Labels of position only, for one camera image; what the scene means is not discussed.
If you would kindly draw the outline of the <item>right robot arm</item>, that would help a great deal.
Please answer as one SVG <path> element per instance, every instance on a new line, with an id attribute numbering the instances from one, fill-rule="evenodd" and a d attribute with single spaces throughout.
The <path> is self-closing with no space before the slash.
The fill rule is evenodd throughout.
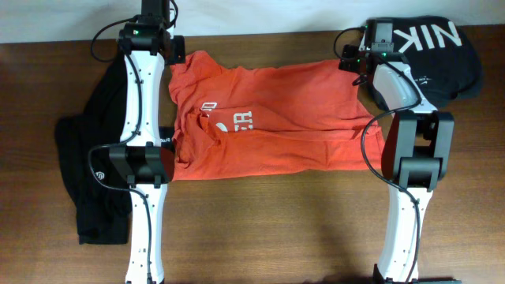
<path id="1" fill-rule="evenodd" d="M 447 172 L 455 121 L 440 112 L 416 84 L 406 56 L 393 43 L 391 18 L 370 19 L 358 28 L 359 46 L 344 47 L 340 69 L 357 73 L 354 84 L 369 83 L 385 112 L 369 125 L 392 116 L 381 168 L 370 171 L 389 191 L 386 237 L 374 265 L 374 283 L 419 283 L 418 257 L 423 220 L 439 180 Z"/>

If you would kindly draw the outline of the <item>red soccer t-shirt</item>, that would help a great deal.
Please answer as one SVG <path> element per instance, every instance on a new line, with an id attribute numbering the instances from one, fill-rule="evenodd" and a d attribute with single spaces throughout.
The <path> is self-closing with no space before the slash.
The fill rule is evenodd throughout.
<path id="1" fill-rule="evenodd" d="M 380 167 L 382 130 L 336 60 L 228 69 L 200 50 L 171 73 L 179 181 Z"/>

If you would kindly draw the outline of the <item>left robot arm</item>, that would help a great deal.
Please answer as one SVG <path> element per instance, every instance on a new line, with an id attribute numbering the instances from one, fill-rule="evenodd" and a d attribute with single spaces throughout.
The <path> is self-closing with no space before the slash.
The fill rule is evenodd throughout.
<path id="1" fill-rule="evenodd" d="M 159 134 L 159 92 L 167 65 L 182 63 L 184 39 L 173 36 L 178 6 L 173 1 L 143 1 L 140 15 L 119 33 L 127 93 L 125 120 L 109 157 L 131 196 L 131 251 L 127 283 L 162 283 L 163 202 L 174 173 L 174 154 Z"/>

